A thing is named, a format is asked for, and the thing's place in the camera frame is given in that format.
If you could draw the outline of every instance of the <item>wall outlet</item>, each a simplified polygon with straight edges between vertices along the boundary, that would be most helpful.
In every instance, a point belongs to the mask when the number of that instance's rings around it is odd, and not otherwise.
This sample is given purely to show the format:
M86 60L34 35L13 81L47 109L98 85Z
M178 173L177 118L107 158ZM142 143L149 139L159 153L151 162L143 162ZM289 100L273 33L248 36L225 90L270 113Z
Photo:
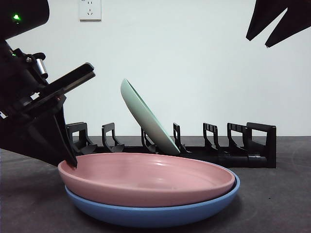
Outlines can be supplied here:
M79 0L80 21L101 21L102 0Z

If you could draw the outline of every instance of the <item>gray table surface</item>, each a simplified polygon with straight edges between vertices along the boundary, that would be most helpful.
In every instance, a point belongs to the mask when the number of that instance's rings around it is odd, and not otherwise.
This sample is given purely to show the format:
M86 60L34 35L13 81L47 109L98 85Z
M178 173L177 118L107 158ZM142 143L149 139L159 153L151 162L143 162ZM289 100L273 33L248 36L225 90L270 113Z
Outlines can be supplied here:
M121 139L139 142L139 138ZM203 142L199 137L183 140L193 146ZM1 150L1 232L310 233L311 137L278 137L276 165L277 169L232 168L241 188L215 216L186 226L146 230L110 225L85 215L70 202L56 167Z

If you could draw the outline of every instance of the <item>blue plate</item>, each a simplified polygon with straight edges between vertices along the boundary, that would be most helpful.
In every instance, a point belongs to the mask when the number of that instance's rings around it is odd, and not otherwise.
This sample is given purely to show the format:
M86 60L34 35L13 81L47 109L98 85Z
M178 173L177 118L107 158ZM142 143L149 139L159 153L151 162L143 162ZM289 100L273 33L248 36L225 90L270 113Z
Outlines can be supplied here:
M73 203L87 215L100 221L125 227L161 228L186 225L208 218L228 206L240 187L240 179L227 194L201 203L173 207L124 207L84 199L65 189Z

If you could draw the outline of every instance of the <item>pink plate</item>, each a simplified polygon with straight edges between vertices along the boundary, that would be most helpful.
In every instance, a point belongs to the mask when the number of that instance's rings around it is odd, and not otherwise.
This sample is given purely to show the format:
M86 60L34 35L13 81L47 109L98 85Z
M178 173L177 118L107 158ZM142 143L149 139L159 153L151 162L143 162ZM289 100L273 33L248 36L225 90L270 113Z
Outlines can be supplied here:
M214 199L232 187L226 168L156 154L104 153L78 156L77 169L58 165L65 185L92 201L131 207L186 205Z

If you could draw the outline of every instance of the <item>black dish rack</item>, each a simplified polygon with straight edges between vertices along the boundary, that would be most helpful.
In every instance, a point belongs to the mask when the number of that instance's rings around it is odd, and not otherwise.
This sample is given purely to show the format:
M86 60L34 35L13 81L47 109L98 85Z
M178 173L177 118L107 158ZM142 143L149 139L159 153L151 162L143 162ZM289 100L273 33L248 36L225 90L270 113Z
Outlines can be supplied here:
M70 145L75 155L92 153L152 153L164 154L158 146L148 139L146 132L141 129L141 146L125 146L120 143L115 134L115 124L102 126L102 146L94 144L87 134L87 124L77 122L66 125ZM253 140L252 131L266 132L265 144ZM107 133L112 132L114 145L107 142ZM231 132L242 133L243 146L239 146L232 138ZM73 134L79 132L78 140ZM207 133L213 133L213 143L207 138ZM224 167L266 167L276 168L276 126L248 122L246 126L227 123L228 146L220 146L216 125L203 123L204 146L187 146L181 142L180 126L173 124L176 146L180 150L179 157L211 162Z

